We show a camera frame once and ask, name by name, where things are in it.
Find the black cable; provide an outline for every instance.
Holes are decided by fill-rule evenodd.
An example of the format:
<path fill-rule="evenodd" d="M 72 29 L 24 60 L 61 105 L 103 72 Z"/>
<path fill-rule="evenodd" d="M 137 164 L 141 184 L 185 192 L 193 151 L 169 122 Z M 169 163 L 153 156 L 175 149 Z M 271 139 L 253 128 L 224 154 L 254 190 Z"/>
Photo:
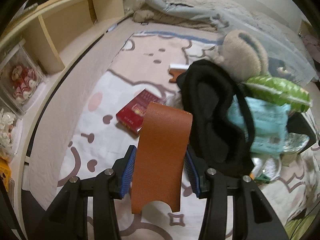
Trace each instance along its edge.
<path fill-rule="evenodd" d="M 319 203 L 320 203 L 320 200 L 319 200 L 318 203 L 313 207 L 313 209 L 311 209 L 311 211 L 310 211 L 307 215 L 305 215 L 305 217 L 299 222 L 299 224 L 298 224 L 298 225 L 296 226 L 296 228 L 294 229 L 294 231 L 293 231 L 293 233 L 292 233 L 292 235 L 291 235 L 291 237 L 290 237 L 290 240 L 292 239 L 292 237 L 293 237 L 294 233 L 296 232 L 297 228 L 299 227 L 299 225 L 303 222 L 303 220 L 304 220 L 308 215 L 310 215 L 310 213 L 318 206 Z"/>

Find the wet wipes package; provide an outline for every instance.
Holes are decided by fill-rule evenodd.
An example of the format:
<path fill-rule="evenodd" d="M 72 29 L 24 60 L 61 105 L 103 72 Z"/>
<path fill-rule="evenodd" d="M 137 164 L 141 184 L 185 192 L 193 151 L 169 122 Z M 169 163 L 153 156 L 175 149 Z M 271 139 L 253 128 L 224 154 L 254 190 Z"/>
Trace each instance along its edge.
<path fill-rule="evenodd" d="M 255 139 L 251 152 L 271 155 L 278 159 L 284 148 L 287 135 L 288 114 L 291 106 L 278 106 L 260 99 L 246 97 L 245 100 L 252 114 Z M 247 135 L 246 125 L 240 112 L 236 96 L 228 110 L 228 119 L 240 127 Z"/>

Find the metal screw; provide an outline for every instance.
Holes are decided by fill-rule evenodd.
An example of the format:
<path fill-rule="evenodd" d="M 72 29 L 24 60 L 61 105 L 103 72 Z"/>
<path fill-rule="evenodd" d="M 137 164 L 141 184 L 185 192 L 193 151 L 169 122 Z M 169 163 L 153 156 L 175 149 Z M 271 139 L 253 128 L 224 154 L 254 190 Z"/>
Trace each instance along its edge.
<path fill-rule="evenodd" d="M 207 173 L 208 173 L 209 175 L 214 175 L 214 174 L 217 173 L 217 171 L 216 171 L 215 169 L 213 169 L 213 168 L 209 168 L 209 169 L 207 169 Z"/>
<path fill-rule="evenodd" d="M 104 171 L 104 174 L 106 174 L 106 175 L 112 175 L 112 174 L 113 174 L 113 169 L 106 169 L 106 170 Z"/>
<path fill-rule="evenodd" d="M 78 177 L 77 177 L 77 176 L 73 176 L 73 177 L 71 177 L 71 178 L 69 179 L 69 181 L 70 181 L 71 183 L 76 183 L 76 182 L 78 181 Z"/>
<path fill-rule="evenodd" d="M 248 175 L 244 175 L 242 177 L 242 179 L 245 181 L 245 182 L 250 182 L 251 181 L 251 178 L 248 176 Z"/>

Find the red box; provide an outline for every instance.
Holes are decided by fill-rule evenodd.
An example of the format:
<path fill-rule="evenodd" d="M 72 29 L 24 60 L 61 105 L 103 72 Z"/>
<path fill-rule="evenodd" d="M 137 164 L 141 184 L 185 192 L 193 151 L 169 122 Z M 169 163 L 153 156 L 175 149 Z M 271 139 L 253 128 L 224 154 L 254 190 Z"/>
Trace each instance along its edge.
<path fill-rule="evenodd" d="M 120 123 L 138 135 L 142 127 L 143 117 L 151 102 L 165 103 L 165 101 L 148 90 L 143 90 L 116 114 L 116 118 Z"/>

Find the green fabric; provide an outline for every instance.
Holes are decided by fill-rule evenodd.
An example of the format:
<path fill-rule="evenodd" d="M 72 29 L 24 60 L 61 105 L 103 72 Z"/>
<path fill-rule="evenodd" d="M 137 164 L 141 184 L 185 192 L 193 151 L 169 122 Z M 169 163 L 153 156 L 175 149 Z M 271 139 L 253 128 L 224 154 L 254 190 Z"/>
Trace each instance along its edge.
<path fill-rule="evenodd" d="M 303 219 L 289 221 L 284 227 L 285 231 L 287 232 L 287 235 L 289 236 L 289 239 L 293 234 L 291 240 L 299 240 L 307 231 L 307 229 L 313 222 L 314 218 L 315 216 L 306 216 Z"/>
<path fill-rule="evenodd" d="M 311 106 L 309 92 L 283 78 L 257 76 L 249 78 L 246 85 L 253 97 L 279 106 L 290 104 L 296 112 L 305 112 Z"/>

